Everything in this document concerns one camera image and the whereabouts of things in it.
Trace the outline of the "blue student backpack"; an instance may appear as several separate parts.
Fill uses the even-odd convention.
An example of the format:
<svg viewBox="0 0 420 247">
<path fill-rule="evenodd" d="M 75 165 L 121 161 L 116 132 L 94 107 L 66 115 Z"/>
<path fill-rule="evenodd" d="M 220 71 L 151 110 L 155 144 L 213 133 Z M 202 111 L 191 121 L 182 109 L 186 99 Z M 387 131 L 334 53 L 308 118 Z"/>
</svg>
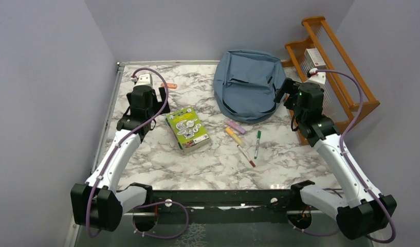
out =
<svg viewBox="0 0 420 247">
<path fill-rule="evenodd" d="M 230 50 L 216 67 L 214 98 L 226 117 L 256 124 L 278 109 L 274 99 L 285 78 L 280 58 L 264 51 Z"/>
</svg>

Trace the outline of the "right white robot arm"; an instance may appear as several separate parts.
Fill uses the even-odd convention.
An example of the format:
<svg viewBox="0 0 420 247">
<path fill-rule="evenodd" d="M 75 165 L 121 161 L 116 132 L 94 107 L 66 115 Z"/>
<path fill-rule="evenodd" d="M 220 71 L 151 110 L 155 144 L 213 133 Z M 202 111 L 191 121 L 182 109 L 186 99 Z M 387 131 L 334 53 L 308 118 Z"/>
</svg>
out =
<svg viewBox="0 0 420 247">
<path fill-rule="evenodd" d="M 290 187 L 286 205 L 294 209 L 314 207 L 333 218 L 351 240 L 392 225 L 397 202 L 383 195 L 362 172 L 333 120 L 323 115 L 324 89 L 312 82 L 285 79 L 275 102 L 285 96 L 284 106 L 293 111 L 291 128 L 298 131 L 327 163 L 341 186 L 340 198 L 307 180 Z"/>
</svg>

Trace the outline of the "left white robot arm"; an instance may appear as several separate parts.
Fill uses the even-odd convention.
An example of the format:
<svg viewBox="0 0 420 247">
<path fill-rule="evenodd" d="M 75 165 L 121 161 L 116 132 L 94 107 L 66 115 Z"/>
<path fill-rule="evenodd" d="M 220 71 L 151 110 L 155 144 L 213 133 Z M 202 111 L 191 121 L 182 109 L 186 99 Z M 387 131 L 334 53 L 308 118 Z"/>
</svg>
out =
<svg viewBox="0 0 420 247">
<path fill-rule="evenodd" d="M 158 90 L 161 101 L 150 85 L 137 85 L 127 94 L 130 109 L 118 121 L 105 157 L 83 184 L 76 183 L 70 191 L 75 224 L 113 232 L 123 214 L 135 207 L 147 211 L 153 206 L 151 186 L 132 183 L 119 190 L 118 183 L 131 156 L 153 129 L 151 123 L 170 112 L 168 90 Z"/>
</svg>

